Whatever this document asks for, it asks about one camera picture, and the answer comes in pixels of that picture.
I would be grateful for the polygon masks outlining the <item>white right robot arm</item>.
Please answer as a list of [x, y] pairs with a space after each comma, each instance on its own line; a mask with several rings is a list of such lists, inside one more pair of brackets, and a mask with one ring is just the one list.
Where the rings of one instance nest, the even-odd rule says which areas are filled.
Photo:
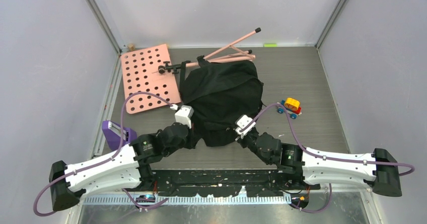
[[265, 164], [275, 165], [294, 189], [304, 185], [344, 184], [371, 188], [382, 196], [402, 196], [397, 161], [385, 149], [376, 148], [373, 153], [355, 155], [310, 147], [301, 149], [256, 130], [236, 140]]

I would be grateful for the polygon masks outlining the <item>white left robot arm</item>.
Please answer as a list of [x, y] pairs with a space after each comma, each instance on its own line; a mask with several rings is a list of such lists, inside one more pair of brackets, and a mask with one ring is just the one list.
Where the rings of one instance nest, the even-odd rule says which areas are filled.
[[69, 209], [93, 194], [117, 189], [150, 190], [156, 181], [150, 165], [189, 147], [193, 130], [173, 123], [155, 133], [142, 134], [119, 152], [67, 165], [52, 164], [49, 181], [53, 211]]

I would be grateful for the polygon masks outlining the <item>black backpack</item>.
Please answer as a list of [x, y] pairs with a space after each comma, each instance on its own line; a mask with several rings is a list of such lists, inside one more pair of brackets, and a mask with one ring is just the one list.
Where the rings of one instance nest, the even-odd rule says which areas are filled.
[[186, 74], [183, 62], [179, 93], [184, 105], [193, 109], [189, 148], [200, 140], [207, 147], [220, 147], [235, 141], [235, 122], [242, 116], [255, 117], [261, 110], [263, 83], [252, 61], [227, 63], [197, 58], [199, 68]]

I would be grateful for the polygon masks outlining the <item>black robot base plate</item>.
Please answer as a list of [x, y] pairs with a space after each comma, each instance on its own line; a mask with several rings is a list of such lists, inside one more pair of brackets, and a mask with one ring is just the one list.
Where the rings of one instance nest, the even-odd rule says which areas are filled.
[[278, 170], [155, 170], [132, 190], [163, 197], [235, 197], [241, 191], [248, 197], [271, 197], [319, 188], [318, 184], [306, 184], [301, 175]]

